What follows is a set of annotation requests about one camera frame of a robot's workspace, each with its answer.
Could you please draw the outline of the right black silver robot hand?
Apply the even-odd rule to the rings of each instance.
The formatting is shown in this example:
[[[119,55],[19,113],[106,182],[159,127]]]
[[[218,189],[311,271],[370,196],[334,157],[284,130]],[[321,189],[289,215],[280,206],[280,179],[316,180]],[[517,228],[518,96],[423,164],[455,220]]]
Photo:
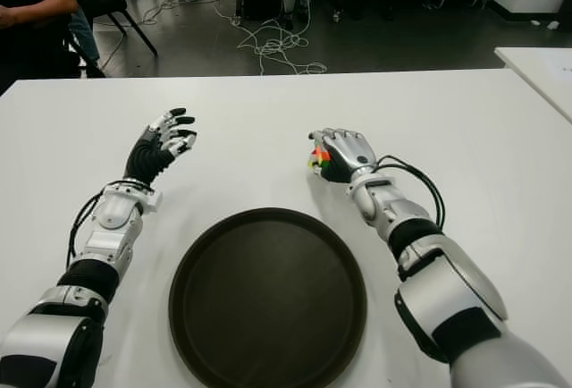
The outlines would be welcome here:
[[[309,132],[308,138],[315,146],[309,167],[326,181],[351,183],[355,173],[370,173],[376,166],[375,153],[359,132],[325,128]]]

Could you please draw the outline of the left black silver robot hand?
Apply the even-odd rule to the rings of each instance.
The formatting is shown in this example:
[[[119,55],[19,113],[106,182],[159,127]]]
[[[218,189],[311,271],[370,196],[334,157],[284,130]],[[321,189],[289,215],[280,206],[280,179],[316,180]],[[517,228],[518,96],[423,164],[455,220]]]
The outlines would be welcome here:
[[[184,107],[159,115],[141,133],[125,165],[123,178],[150,186],[176,158],[192,149],[198,133],[187,129],[195,118]]]

